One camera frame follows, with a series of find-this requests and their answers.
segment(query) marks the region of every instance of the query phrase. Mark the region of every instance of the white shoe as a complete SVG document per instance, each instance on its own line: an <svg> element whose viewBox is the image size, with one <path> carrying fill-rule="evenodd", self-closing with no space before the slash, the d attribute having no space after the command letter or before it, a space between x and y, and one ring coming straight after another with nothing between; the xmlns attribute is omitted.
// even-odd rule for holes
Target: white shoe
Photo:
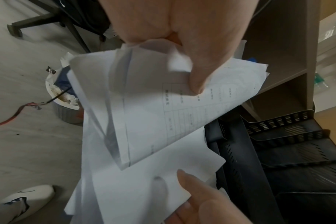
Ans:
<svg viewBox="0 0 336 224"><path fill-rule="evenodd" d="M40 185L21 190L0 201L1 204L12 206L11 222L22 220L44 207L55 195L53 186Z"/></svg>

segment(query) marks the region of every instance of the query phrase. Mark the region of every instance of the hand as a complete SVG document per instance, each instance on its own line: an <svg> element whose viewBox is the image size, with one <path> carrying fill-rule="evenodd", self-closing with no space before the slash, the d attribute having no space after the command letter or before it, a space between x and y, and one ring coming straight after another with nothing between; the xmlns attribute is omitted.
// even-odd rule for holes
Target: hand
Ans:
<svg viewBox="0 0 336 224"><path fill-rule="evenodd" d="M191 197L165 224L252 224L222 192L183 170L178 170L177 176Z"/></svg>
<svg viewBox="0 0 336 224"><path fill-rule="evenodd" d="M233 56L258 0L99 0L125 42L166 38L191 58L190 88L204 90L207 78Z"/></svg>

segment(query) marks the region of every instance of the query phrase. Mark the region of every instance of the stack of paper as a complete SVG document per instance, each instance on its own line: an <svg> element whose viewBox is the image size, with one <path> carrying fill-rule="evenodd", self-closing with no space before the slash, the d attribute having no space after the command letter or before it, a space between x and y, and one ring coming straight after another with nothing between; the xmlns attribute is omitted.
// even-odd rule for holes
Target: stack of paper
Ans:
<svg viewBox="0 0 336 224"><path fill-rule="evenodd" d="M154 40L70 62L69 80L88 114L74 223L97 220L98 209L103 223L159 223L189 197L178 169L207 181L224 163L201 127L257 94L267 65L230 59L196 96L181 52Z"/></svg>

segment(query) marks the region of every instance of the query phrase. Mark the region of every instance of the office chair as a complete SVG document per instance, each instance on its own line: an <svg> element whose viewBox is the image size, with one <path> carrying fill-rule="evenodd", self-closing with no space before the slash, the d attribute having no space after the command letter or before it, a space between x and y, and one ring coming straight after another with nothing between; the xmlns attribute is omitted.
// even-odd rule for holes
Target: office chair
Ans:
<svg viewBox="0 0 336 224"><path fill-rule="evenodd" d="M105 42L103 33L109 28L110 21L96 0L52 0L58 8L39 0L29 1L49 13L7 25L12 36L22 37L22 28L59 22L62 27L70 30L86 53L90 53L90 50L74 25L99 35L100 40Z"/></svg>

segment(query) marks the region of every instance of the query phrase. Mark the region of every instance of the cardboard box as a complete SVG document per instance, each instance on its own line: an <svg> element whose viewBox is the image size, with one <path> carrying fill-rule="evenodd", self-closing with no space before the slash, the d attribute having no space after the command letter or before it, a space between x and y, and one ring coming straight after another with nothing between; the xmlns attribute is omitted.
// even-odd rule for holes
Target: cardboard box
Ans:
<svg viewBox="0 0 336 224"><path fill-rule="evenodd" d="M315 120L323 129L330 130L330 138L336 144L336 107L315 113Z"/></svg>
<svg viewBox="0 0 336 224"><path fill-rule="evenodd" d="M320 2L320 20L336 12L336 0L321 0Z"/></svg>

